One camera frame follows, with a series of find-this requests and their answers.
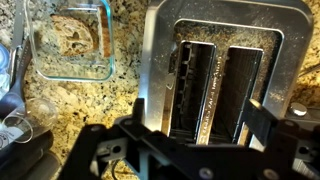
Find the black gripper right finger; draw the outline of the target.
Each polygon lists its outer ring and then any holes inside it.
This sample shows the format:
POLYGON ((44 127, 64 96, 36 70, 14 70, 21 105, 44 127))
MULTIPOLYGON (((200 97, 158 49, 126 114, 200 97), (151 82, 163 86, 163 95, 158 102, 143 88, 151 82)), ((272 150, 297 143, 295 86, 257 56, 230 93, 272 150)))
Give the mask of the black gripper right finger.
POLYGON ((263 146, 267 145, 278 123, 278 119, 255 99, 246 101, 243 120, 263 146))

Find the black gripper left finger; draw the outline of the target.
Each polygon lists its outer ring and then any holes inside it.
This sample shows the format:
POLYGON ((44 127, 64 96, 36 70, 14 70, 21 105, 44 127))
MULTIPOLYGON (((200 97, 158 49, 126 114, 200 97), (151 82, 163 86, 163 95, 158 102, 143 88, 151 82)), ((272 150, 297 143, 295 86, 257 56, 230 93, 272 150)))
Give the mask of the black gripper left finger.
POLYGON ((144 120, 144 99, 137 98, 134 102, 133 112, 132 112, 132 120, 134 126, 142 131, 144 129, 143 120, 144 120))

